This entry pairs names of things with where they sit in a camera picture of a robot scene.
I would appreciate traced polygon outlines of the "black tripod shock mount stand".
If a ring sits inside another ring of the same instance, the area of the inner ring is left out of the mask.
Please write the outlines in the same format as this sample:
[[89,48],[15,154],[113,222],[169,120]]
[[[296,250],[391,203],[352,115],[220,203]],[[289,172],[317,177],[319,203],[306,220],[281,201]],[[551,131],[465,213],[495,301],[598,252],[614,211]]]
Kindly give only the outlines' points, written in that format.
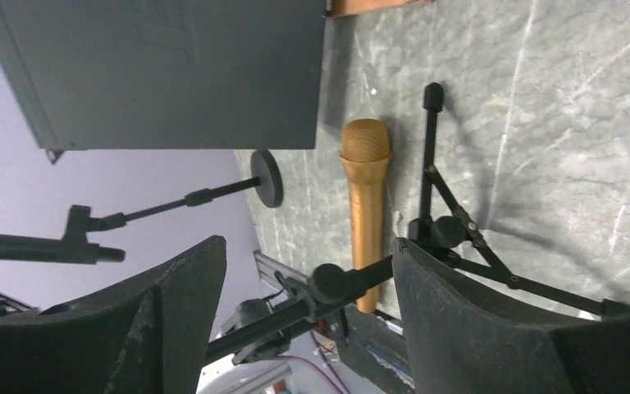
[[[552,286],[514,275],[487,245],[476,223],[454,197],[441,174],[434,166],[437,118],[442,111],[445,91],[441,84],[430,83],[424,89],[423,108],[427,112],[424,148],[424,175],[421,181],[418,218],[409,223],[409,238],[403,248],[416,245],[425,256],[438,260],[450,270],[460,268],[467,273],[500,282],[510,289],[525,291],[547,300],[593,313],[599,317],[615,318],[630,314],[630,305],[604,299],[596,301],[562,291]],[[253,335],[273,328],[286,328],[294,336],[313,329],[326,317],[339,312],[355,301],[363,301],[369,291],[393,277],[392,259],[385,257],[372,265],[348,272],[334,264],[323,264],[308,277],[306,285],[280,277],[287,300],[295,303],[274,313],[269,318],[243,328],[238,347],[250,343]]]

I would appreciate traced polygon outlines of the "gold microphone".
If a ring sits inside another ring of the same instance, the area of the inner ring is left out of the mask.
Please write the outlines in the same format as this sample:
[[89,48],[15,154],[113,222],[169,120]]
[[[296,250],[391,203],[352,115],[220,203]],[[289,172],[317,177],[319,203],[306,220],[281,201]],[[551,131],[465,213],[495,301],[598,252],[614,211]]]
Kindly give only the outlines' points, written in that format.
[[348,182],[353,267],[382,259],[386,176],[392,150],[386,125],[377,119],[349,122],[342,132],[340,161]]

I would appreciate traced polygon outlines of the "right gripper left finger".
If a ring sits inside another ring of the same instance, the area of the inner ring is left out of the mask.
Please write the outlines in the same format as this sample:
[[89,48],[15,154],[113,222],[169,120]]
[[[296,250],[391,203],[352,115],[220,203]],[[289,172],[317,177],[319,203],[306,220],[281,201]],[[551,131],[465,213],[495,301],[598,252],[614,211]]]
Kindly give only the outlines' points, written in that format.
[[193,393],[226,275],[211,236],[124,281],[0,317],[0,393]]

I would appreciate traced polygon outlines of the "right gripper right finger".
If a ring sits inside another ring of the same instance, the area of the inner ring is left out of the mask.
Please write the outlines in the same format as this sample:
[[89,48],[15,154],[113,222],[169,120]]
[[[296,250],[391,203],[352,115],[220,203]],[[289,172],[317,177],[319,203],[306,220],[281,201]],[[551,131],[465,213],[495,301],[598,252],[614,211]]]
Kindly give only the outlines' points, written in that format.
[[630,393],[630,313],[593,321],[515,300],[404,238],[392,269],[418,393]]

